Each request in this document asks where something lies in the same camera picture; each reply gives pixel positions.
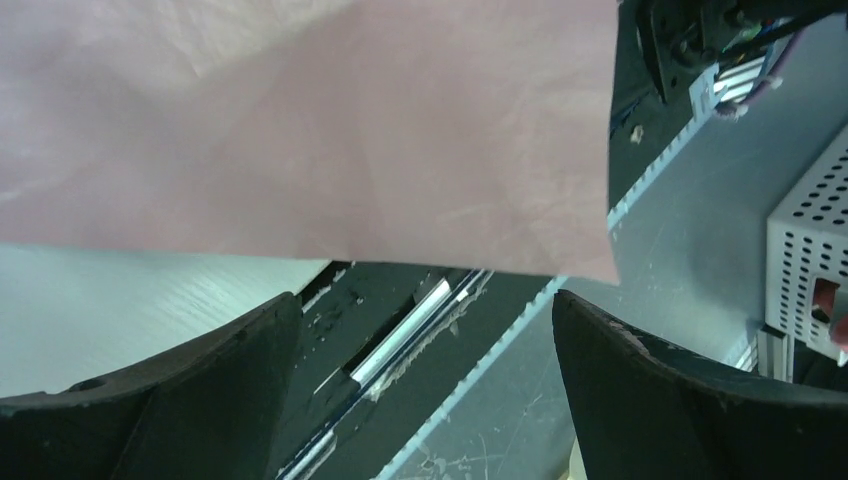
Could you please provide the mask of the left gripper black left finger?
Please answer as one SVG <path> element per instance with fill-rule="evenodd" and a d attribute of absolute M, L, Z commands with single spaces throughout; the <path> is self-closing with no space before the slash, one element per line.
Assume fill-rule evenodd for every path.
<path fill-rule="evenodd" d="M 302 318 L 279 295 L 115 372 L 1 402 L 5 479 L 271 479 Z"/>

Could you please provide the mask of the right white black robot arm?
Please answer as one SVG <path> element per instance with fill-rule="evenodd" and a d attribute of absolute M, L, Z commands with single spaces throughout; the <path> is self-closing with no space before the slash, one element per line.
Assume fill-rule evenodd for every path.
<path fill-rule="evenodd" d="M 846 11 L 833 0 L 642 1 L 635 23 L 648 74 L 669 104 L 706 68 Z"/>

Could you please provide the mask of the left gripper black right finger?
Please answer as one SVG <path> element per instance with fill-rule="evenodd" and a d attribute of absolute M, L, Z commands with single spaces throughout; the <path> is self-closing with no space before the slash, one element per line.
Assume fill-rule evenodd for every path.
<path fill-rule="evenodd" d="M 847 397 L 739 370 L 577 294 L 553 337 L 591 479 L 843 479 Z"/>

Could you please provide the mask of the pink wrapping paper sheet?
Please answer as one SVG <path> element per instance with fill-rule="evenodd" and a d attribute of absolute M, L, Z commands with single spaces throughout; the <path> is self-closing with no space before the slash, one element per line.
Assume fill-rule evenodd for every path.
<path fill-rule="evenodd" d="M 5 1 L 1 238 L 616 283 L 613 1 Z"/>

